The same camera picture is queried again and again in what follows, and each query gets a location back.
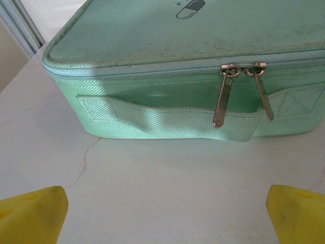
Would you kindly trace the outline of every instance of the bag strap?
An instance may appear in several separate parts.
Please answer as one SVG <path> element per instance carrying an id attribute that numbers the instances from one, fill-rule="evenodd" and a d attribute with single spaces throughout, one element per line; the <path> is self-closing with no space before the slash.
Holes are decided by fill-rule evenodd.
<path id="1" fill-rule="evenodd" d="M 93 123 L 122 123 L 154 138 L 211 138 L 248 141 L 263 113 L 227 112 L 224 125 L 213 127 L 214 110 L 155 108 L 132 104 L 109 96 L 77 96 Z"/>

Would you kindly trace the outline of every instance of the printed logo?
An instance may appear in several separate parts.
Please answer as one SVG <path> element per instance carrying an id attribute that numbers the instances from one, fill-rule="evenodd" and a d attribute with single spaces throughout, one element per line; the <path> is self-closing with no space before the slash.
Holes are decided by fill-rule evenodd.
<path id="1" fill-rule="evenodd" d="M 178 12 L 176 18 L 189 19 L 196 14 L 205 5 L 204 0 L 192 0 L 181 11 Z"/>

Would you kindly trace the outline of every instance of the white countertop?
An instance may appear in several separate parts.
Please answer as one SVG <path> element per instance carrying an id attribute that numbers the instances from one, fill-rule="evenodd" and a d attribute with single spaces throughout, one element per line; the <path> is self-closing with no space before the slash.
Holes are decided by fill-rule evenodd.
<path id="1" fill-rule="evenodd" d="M 63 186 L 59 244 L 274 244 L 269 187 L 325 194 L 324 138 L 325 123 L 247 143 L 99 139 L 38 53 L 0 94 L 0 199 Z"/>

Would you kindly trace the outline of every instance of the yellow object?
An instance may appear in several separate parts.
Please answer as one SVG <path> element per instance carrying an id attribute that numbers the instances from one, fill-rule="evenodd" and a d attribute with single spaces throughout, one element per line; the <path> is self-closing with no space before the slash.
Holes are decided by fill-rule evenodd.
<path id="1" fill-rule="evenodd" d="M 325 196 L 272 186 L 267 209 L 281 244 L 325 243 Z"/>
<path id="2" fill-rule="evenodd" d="M 68 211 L 62 187 L 0 201 L 0 243 L 55 244 Z"/>

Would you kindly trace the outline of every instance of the zipper pull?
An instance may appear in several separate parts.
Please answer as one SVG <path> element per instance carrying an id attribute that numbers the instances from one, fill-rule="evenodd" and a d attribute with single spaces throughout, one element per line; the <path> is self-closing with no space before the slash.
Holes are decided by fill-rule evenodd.
<path id="1" fill-rule="evenodd" d="M 256 86 L 261 97 L 266 117 L 269 121 L 272 121 L 274 119 L 274 113 L 262 80 L 262 76 L 264 75 L 266 67 L 266 63 L 255 63 L 255 65 L 246 68 L 245 73 L 248 77 L 255 78 Z"/>
<path id="2" fill-rule="evenodd" d="M 232 89 L 233 79 L 239 76 L 240 68 L 233 64 L 222 65 L 221 72 L 223 75 L 223 82 L 219 94 L 217 107 L 215 109 L 215 113 L 213 117 L 213 125 L 215 128 L 220 128 L 223 125 L 225 112 L 227 110 L 229 95 Z"/>

